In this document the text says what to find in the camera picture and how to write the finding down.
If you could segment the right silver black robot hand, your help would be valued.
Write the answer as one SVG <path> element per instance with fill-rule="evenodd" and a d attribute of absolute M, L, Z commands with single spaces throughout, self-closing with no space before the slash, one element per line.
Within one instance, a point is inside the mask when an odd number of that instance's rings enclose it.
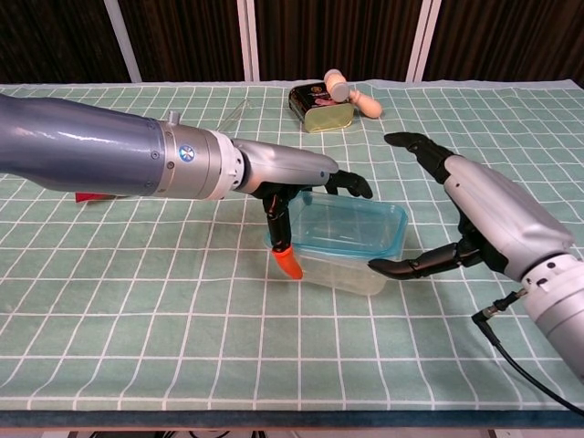
<path fill-rule="evenodd" d="M 384 140 L 414 154 L 440 184 L 460 219 L 459 241 L 414 259 L 373 259 L 369 267 L 407 280 L 485 263 L 492 271 L 522 282 L 535 268 L 572 266 L 573 234 L 517 183 L 483 164 L 412 132 L 387 133 Z"/>

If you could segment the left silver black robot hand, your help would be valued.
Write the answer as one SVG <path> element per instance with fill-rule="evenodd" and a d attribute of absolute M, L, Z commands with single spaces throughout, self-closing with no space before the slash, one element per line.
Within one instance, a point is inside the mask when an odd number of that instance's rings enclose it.
<path fill-rule="evenodd" d="M 340 169 L 327 155 L 294 147 L 250 140 L 234 140 L 244 158 L 244 179 L 236 188 L 263 203 L 272 255 L 290 278 L 303 271 L 291 243 L 288 204 L 298 193 L 322 186 L 336 195 L 340 188 L 354 197 L 370 199 L 372 190 L 362 176 Z"/>

